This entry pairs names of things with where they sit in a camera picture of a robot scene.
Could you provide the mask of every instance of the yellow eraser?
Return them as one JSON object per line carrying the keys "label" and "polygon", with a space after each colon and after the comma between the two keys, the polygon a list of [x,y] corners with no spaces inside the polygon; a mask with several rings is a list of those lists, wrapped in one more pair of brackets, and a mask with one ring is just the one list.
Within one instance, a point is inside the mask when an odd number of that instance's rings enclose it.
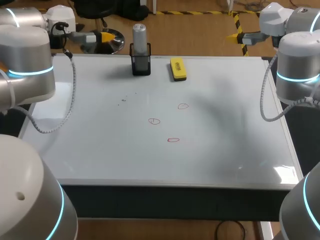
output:
{"label": "yellow eraser", "polygon": [[170,65],[174,81],[184,81],[187,79],[186,68],[181,57],[170,58]]}

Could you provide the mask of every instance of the chair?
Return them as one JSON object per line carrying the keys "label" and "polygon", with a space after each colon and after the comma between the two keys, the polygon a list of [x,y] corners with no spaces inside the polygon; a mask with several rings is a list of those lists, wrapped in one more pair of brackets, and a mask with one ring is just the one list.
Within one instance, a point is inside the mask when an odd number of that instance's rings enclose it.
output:
{"label": "chair", "polygon": [[0,0],[0,6],[12,3],[14,0]]}
{"label": "chair", "polygon": [[76,14],[84,19],[95,20],[99,32],[108,32],[115,35],[115,39],[106,43],[83,45],[85,53],[114,54],[125,45],[125,37],[117,30],[108,28],[105,17],[117,11],[118,0],[73,0]]}

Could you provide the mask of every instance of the whiteboard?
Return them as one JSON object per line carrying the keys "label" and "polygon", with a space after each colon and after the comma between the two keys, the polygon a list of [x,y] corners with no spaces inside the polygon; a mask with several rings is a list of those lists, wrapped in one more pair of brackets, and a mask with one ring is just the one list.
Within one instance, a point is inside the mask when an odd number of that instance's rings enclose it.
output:
{"label": "whiteboard", "polygon": [[[74,55],[74,111],[57,132],[26,120],[20,137],[63,185],[291,189],[302,178],[286,121],[265,122],[259,99],[267,61],[184,57],[174,82],[169,56],[153,56],[150,76],[133,76],[124,55]],[[53,58],[56,93],[34,104],[44,129],[67,113],[72,68]],[[272,76],[265,114],[281,111]]]}

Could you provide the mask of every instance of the wooden floor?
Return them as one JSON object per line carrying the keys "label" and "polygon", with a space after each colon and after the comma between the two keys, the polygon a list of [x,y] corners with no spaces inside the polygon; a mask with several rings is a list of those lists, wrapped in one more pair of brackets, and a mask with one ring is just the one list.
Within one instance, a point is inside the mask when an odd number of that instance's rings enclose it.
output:
{"label": "wooden floor", "polygon": [[[292,0],[296,5],[320,8],[319,0]],[[289,0],[276,0],[284,7],[292,7]],[[222,11],[225,0],[158,0],[158,11]],[[57,4],[68,6],[67,0],[16,0],[9,7],[49,8]],[[243,10],[235,5],[236,10]],[[259,30],[259,19],[255,14],[240,14],[244,32]],[[106,17],[108,27],[120,31],[126,41],[119,54],[129,54],[134,21],[116,15]],[[85,24],[84,32],[96,28],[93,20],[76,17]],[[216,15],[149,15],[142,21],[147,27],[148,41],[153,55],[177,56],[242,56],[241,47],[226,41],[226,36],[237,33],[232,17]],[[73,53],[81,53],[78,45],[68,43]],[[250,56],[273,56],[271,39],[256,46],[249,46]],[[80,220],[78,240],[213,240],[218,221],[204,220]],[[256,223],[242,222],[246,229],[246,240],[258,240]],[[279,224],[273,223],[274,233]],[[241,240],[238,225],[227,222],[222,225],[219,240]]]}

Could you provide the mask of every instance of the red circle drawing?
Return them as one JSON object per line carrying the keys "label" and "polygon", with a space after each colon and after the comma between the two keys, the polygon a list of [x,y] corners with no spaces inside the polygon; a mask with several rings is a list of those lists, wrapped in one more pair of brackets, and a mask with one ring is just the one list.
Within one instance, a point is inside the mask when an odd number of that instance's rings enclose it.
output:
{"label": "red circle drawing", "polygon": [[149,118],[149,123],[153,124],[153,125],[157,125],[160,123],[160,120],[159,119],[156,119],[156,118]]}
{"label": "red circle drawing", "polygon": [[168,138],[168,142],[169,142],[169,143],[176,143],[176,142],[179,142],[179,141],[180,141],[180,139],[177,138],[177,137]]}
{"label": "red circle drawing", "polygon": [[189,105],[186,104],[186,103],[180,103],[180,104],[178,105],[178,109],[187,109],[188,107],[189,107]]}

